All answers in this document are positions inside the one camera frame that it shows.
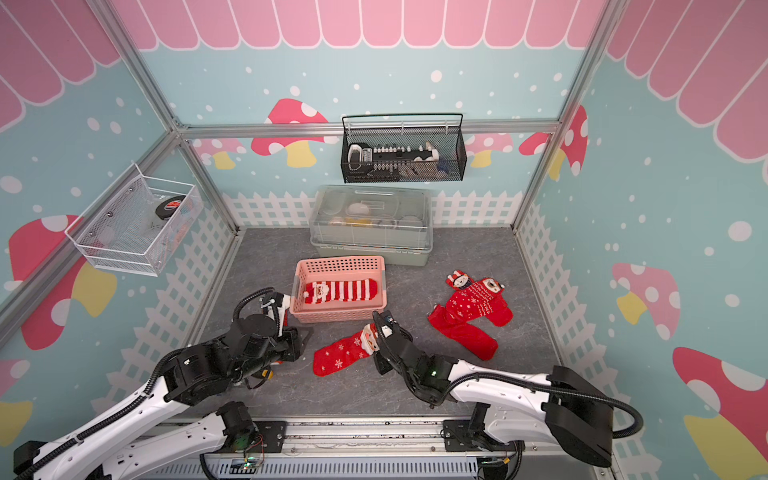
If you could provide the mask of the red snowflake santa sock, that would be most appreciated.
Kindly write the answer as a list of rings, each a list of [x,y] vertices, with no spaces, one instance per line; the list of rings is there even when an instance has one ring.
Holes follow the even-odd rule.
[[[379,350],[378,334],[373,323],[353,336],[341,339],[316,351],[313,373],[326,377],[342,371],[359,360],[372,357]]]

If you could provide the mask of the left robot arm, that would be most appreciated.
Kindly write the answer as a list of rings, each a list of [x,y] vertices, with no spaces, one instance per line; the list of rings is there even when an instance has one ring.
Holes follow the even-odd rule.
[[[94,420],[55,441],[17,447],[16,478],[107,479],[110,458],[142,468],[140,460],[120,457],[120,450],[135,450],[137,438],[163,421],[301,356],[300,333],[285,324],[291,303],[272,287],[246,296],[235,306],[227,332],[167,353],[141,387]]]

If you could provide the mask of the red white striped santa sock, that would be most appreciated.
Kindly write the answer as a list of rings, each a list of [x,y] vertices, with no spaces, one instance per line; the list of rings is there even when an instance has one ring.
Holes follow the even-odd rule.
[[[379,283],[372,279],[314,281],[305,285],[305,304],[329,302],[366,302],[373,300],[379,291]]]

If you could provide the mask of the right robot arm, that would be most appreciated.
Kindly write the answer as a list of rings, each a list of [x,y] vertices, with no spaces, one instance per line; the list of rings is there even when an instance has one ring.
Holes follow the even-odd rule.
[[[556,365],[548,374],[517,374],[430,355],[387,311],[373,315],[360,340],[380,374],[396,372],[406,389],[430,407],[447,401],[473,405],[467,423],[446,429],[472,448],[512,452],[527,443],[556,444],[576,460],[607,468],[614,441],[644,426],[637,409],[601,393],[570,368]]]

